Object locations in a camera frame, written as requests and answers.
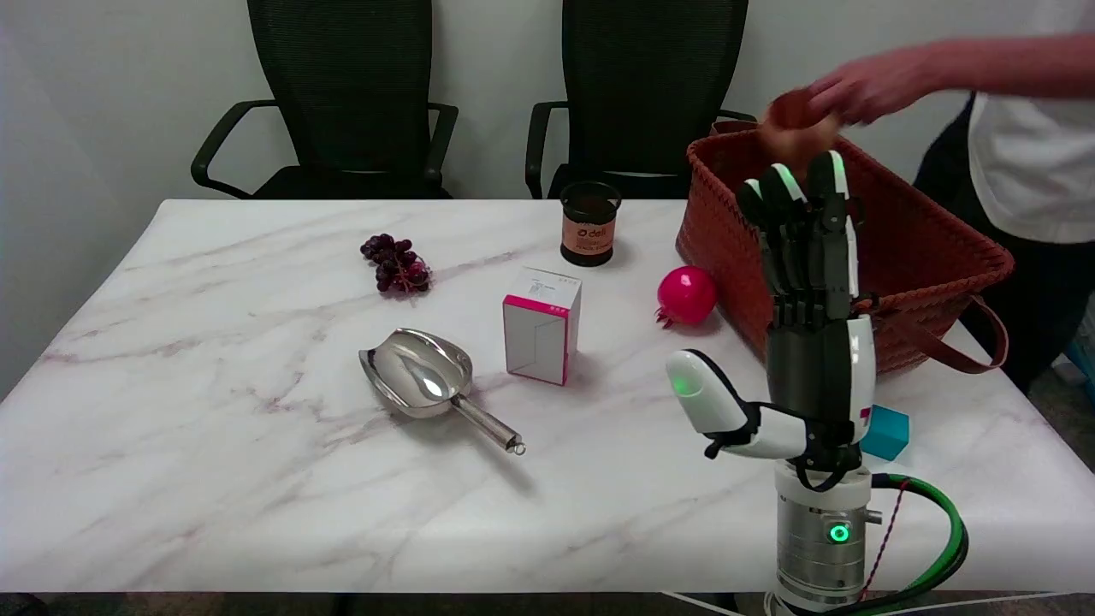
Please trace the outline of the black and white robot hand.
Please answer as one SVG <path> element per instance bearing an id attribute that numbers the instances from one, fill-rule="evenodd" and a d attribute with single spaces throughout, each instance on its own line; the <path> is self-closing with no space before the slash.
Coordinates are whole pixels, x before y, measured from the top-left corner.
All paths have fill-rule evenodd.
<path id="1" fill-rule="evenodd" d="M 692 428 L 708 438 L 705 456 L 785 460 L 798 473 L 828 473 L 814 490 L 861 464 L 858 441 L 871 422 L 876 367 L 873 326 L 853 309 L 858 293 L 852 195 L 841 153 L 825 151 L 797 179 L 770 165 L 736 191 L 754 226 L 772 300 L 766 324 L 766 400 L 747 400 L 707 355 L 670 355 L 670 387 Z"/>

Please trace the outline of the person's bare hand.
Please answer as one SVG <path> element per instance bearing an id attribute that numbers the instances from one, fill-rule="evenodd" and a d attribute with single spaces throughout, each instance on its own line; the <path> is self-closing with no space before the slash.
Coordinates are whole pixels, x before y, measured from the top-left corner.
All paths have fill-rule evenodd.
<path id="1" fill-rule="evenodd" d="M 926 44 L 858 58 L 806 89 L 817 116 L 869 125 L 941 89 L 941 46 Z"/>

